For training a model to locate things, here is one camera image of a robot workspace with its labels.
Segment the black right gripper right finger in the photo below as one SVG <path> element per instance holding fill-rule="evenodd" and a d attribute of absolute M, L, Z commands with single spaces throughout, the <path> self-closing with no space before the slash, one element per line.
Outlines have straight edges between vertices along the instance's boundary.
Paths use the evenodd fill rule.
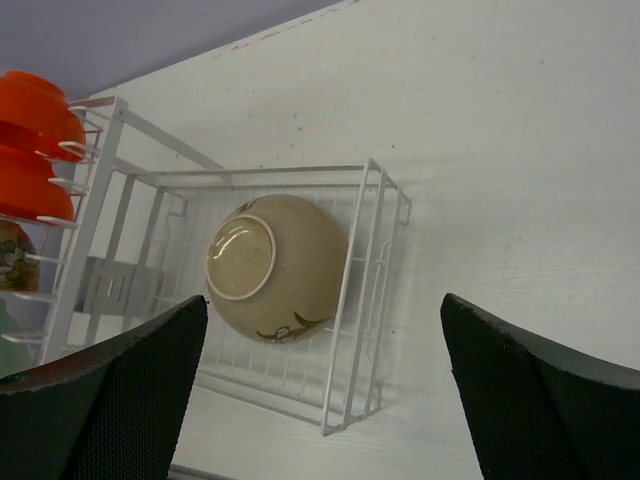
<path fill-rule="evenodd" d="M 453 294 L 440 318 L 485 479 L 636 479 L 639 373 Z"/>

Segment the large beige ceramic bowl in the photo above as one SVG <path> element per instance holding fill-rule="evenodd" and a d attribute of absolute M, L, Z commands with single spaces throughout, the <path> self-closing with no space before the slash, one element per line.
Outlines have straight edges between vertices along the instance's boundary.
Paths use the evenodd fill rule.
<path fill-rule="evenodd" d="M 255 198 L 219 225 L 208 246 L 211 303 L 250 340 L 305 340 L 335 318 L 348 245 L 322 206 L 295 195 Z"/>

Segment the orange plastic bowl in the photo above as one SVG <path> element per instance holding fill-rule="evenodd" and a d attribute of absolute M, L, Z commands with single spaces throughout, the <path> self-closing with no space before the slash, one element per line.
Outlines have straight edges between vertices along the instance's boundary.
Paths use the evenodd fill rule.
<path fill-rule="evenodd" d="M 39 216 L 74 219 L 68 191 L 49 182 L 52 164 L 39 155 L 1 146 L 1 213 L 36 221 Z"/>
<path fill-rule="evenodd" d="M 55 84 L 22 71 L 1 76 L 1 144 L 52 158 L 82 160 L 85 132 Z"/>

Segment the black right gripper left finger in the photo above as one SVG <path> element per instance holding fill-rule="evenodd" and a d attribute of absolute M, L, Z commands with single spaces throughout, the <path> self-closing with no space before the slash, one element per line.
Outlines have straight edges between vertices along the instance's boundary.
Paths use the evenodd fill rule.
<path fill-rule="evenodd" d="M 207 324 L 207 303 L 196 295 L 2 378 L 2 478 L 167 478 Z"/>

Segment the orange plastic bowl front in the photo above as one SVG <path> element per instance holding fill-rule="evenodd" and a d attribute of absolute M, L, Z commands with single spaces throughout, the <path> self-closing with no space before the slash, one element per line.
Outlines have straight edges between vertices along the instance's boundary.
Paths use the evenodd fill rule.
<path fill-rule="evenodd" d="M 74 219 L 68 191 L 49 182 L 52 164 L 39 155 L 1 146 L 1 213 L 36 221 L 39 216 Z"/>

